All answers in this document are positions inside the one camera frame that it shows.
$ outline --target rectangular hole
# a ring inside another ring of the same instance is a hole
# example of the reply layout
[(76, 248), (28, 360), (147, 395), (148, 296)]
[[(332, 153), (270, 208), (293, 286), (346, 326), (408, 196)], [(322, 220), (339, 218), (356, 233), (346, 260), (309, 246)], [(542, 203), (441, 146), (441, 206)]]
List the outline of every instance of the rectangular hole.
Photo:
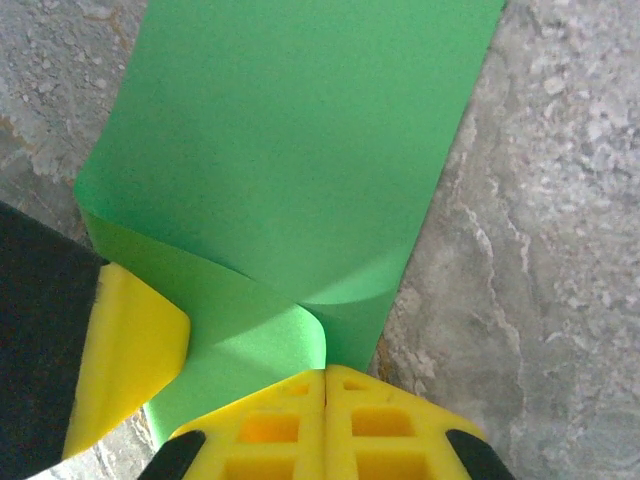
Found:
[(351, 414), (351, 433), (356, 437), (412, 437), (411, 418), (399, 408), (367, 407)]
[(413, 452), (358, 452), (358, 480), (435, 480), (428, 475), (423, 454)]
[(227, 460), (224, 480), (293, 480), (293, 458), (235, 458)]
[(300, 419), (289, 413), (253, 413), (242, 425), (242, 443), (292, 443), (298, 441)]

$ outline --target yellow plastic object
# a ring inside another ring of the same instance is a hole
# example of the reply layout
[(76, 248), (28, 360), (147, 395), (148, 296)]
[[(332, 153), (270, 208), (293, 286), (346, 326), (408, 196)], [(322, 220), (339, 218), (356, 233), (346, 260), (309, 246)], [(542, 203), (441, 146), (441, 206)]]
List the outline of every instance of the yellow plastic object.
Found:
[(298, 374), (200, 417), (185, 480), (470, 480), (451, 429), (473, 423), (347, 367)]
[(189, 318), (119, 265), (101, 268), (63, 458), (86, 450), (180, 373)]
[(327, 479), (469, 480), (445, 433), (473, 423), (350, 368), (326, 370)]
[(276, 383), (180, 427), (206, 441), (184, 480), (322, 480), (324, 372)]

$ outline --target black rubber grip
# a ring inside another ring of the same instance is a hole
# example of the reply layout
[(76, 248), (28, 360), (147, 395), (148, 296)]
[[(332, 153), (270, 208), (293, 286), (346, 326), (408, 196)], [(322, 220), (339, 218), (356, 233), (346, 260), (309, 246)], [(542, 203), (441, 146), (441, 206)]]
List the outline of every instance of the black rubber grip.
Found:
[(462, 430), (449, 430), (447, 439), (471, 480), (515, 480), (491, 446)]
[(105, 261), (0, 202), (0, 479), (62, 458)]
[(172, 438), (162, 445), (138, 480), (182, 480), (205, 440), (200, 430)]

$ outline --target gray stone floor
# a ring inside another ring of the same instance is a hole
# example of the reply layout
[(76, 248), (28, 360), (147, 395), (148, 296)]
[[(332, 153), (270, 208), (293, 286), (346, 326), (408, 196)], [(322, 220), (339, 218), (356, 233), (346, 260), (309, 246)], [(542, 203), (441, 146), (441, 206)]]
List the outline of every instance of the gray stone floor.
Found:
[[(141, 0), (0, 2), (0, 199), (86, 242), (74, 176)], [(371, 372), (522, 479), (640, 478), (640, 2), (512, 0)], [(137, 415), (38, 478), (134, 478)]]

